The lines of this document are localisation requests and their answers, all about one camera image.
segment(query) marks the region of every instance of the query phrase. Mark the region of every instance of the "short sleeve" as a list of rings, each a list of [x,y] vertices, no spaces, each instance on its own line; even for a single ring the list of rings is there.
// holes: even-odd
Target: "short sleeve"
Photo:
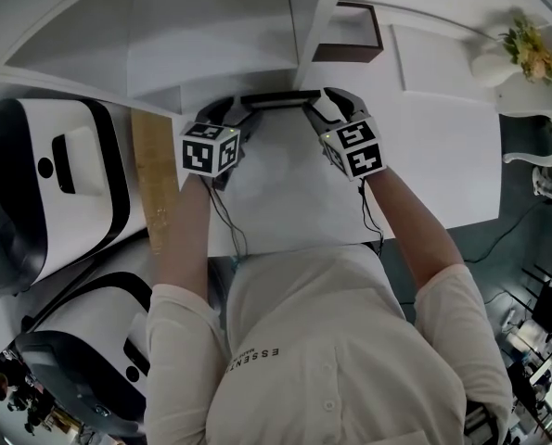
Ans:
[[[512,407],[507,370],[469,269],[453,265],[416,295],[416,328],[456,372],[469,401],[484,404],[505,439]]]
[[[204,443],[206,418],[226,365],[217,313],[188,290],[155,286],[147,331],[148,443]]]

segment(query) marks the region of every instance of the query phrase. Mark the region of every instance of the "floor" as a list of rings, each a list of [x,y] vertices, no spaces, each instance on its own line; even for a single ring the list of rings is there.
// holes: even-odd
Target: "floor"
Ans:
[[[500,124],[503,153],[552,153],[552,137],[545,119],[501,117]],[[503,164],[498,219],[449,230],[464,259],[475,261],[487,253],[493,242],[531,209],[486,259],[468,263],[485,301],[507,290],[523,302],[530,302],[532,307],[534,297],[526,287],[538,294],[541,284],[524,273],[522,268],[541,277],[541,273],[534,267],[536,264],[552,273],[552,205],[543,204],[544,198],[533,194],[532,169],[533,165],[522,161]],[[385,243],[381,259],[399,301],[413,302],[416,289],[395,240]],[[402,308],[408,320],[414,321],[413,306],[403,305]],[[517,310],[513,319],[513,322],[517,322],[524,315],[524,308],[511,296],[501,295],[488,303],[486,309],[495,333],[500,333],[500,324],[510,308]]]

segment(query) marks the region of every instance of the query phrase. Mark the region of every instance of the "shirt button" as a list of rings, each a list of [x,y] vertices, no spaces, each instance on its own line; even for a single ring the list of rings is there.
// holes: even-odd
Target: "shirt button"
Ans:
[[[323,408],[326,411],[331,412],[333,409],[335,409],[335,401],[326,400],[325,402],[323,402]]]

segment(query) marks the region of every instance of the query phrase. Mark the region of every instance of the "white shirt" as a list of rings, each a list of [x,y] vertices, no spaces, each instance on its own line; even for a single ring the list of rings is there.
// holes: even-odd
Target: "white shirt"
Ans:
[[[416,327],[364,246],[251,259],[226,309],[155,286],[148,316],[150,445],[456,445],[468,400],[498,419],[510,383],[463,265],[417,293]]]

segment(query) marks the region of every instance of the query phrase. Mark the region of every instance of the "black cable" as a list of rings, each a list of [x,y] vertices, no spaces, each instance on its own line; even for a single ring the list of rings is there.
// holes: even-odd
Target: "black cable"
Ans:
[[[525,219],[525,217],[530,213],[532,212],[535,208],[537,208],[540,204],[551,204],[550,203],[551,199],[548,199],[548,200],[541,200],[541,201],[538,201],[537,203],[534,203],[532,204],[525,212],[523,212],[523,214],[521,214],[521,216],[517,219],[517,221],[512,225],[510,226],[503,234],[501,234],[499,237],[497,237],[494,242],[490,245],[490,247],[488,247],[486,249],[486,251],[478,258],[478,259],[464,259],[464,262],[465,263],[478,263],[478,262],[481,262],[485,259],[488,258],[488,256],[490,256],[490,254],[492,254],[492,251],[494,250],[494,248],[498,245],[498,243],[503,240],[507,235],[509,235],[510,233],[512,233],[516,228],[517,226],[521,223],[521,221],[523,221],[523,219]]]
[[[201,182],[203,183],[203,185],[205,186],[205,189],[208,191],[208,195],[210,196],[210,200],[212,201],[212,204],[213,204],[213,208],[215,209],[216,211],[216,214],[218,214],[218,216],[220,217],[220,219],[222,220],[222,222],[224,224],[226,224],[226,226],[228,226],[228,228],[230,229],[230,236],[232,237],[232,243],[235,247],[235,251],[237,252],[237,257],[240,256],[240,251],[239,251],[239,248],[238,248],[238,243],[233,235],[233,232],[232,232],[232,226],[230,225],[230,223],[224,219],[224,216],[222,215],[222,213],[220,212],[220,210],[218,209],[218,206],[216,205],[216,201],[215,199],[213,198],[213,193],[210,189],[210,187],[206,184],[205,180],[201,178]]]
[[[489,299],[488,301],[484,301],[483,304],[484,305],[488,305],[489,303],[492,303],[493,301],[495,301],[498,297],[500,297],[501,295],[510,295],[510,292],[507,292],[506,290],[503,290],[502,292],[500,293],[497,293],[496,295],[494,295],[491,299]]]
[[[235,247],[235,251],[237,252],[238,259],[240,260],[243,257],[241,256],[240,246],[238,244],[238,240],[237,240],[235,230],[239,231],[243,236],[243,240],[245,242],[245,256],[244,257],[247,257],[247,255],[248,255],[248,244],[247,244],[247,237],[245,236],[245,233],[243,233],[238,227],[236,227],[234,225],[234,223],[230,219],[230,214],[228,213],[228,210],[226,209],[226,206],[222,202],[222,199],[220,198],[220,196],[218,195],[216,190],[214,188],[210,188],[208,186],[208,184],[206,183],[206,181],[203,179],[203,177],[200,176],[200,179],[201,179],[201,182],[203,183],[203,185],[205,186],[205,189],[208,191],[208,195],[210,195],[210,200],[212,201],[213,208],[215,209],[216,213],[218,214],[218,216],[220,217],[222,222],[224,224],[226,224],[226,226],[228,226],[228,228],[230,229],[230,236],[232,237],[232,243]],[[224,210],[224,216],[220,212],[220,208],[218,207],[218,204],[220,205],[220,208],[222,208],[222,210]]]
[[[249,251],[248,251],[248,245],[249,243],[247,242],[247,237],[245,236],[245,233],[242,232],[241,229],[239,229],[237,227],[236,224],[234,224],[232,222],[232,219],[230,218],[230,213],[228,212],[228,210],[226,209],[226,206],[224,205],[224,202],[222,201],[222,199],[220,198],[220,195],[218,195],[218,192],[215,190],[215,188],[213,188],[213,193],[215,194],[216,198],[218,199],[218,203],[220,204],[220,206],[222,207],[222,209],[224,210],[224,213],[226,215],[226,219],[230,222],[230,226],[232,229],[235,229],[237,231],[240,232],[240,234],[242,235],[242,238],[245,242],[245,257],[247,257],[249,255]]]
[[[385,243],[385,235],[383,234],[382,229],[377,225],[377,223],[373,219],[372,214],[370,212],[370,207],[368,206],[368,202],[366,201],[365,184],[366,184],[366,178],[363,178],[360,187],[358,187],[358,193],[360,193],[360,196],[362,197],[362,221],[365,224],[365,228],[368,229],[368,231],[372,231],[373,233],[377,233],[379,235],[379,250],[377,251],[377,256],[380,257],[380,254],[382,253],[382,250],[383,250],[383,244]],[[375,226],[375,229],[373,229],[366,223],[367,213],[368,213],[368,218],[370,218],[370,221]]]

